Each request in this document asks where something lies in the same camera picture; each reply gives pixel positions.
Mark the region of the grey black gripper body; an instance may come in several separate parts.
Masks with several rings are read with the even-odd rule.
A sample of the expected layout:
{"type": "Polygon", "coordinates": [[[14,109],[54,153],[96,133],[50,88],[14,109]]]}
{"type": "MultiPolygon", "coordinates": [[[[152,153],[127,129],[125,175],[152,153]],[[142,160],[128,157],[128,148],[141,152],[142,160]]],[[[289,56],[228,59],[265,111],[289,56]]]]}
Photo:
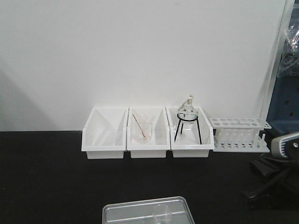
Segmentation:
{"type": "Polygon", "coordinates": [[[274,158],[299,159],[299,133],[291,133],[276,137],[271,141],[271,154],[274,158]]]}

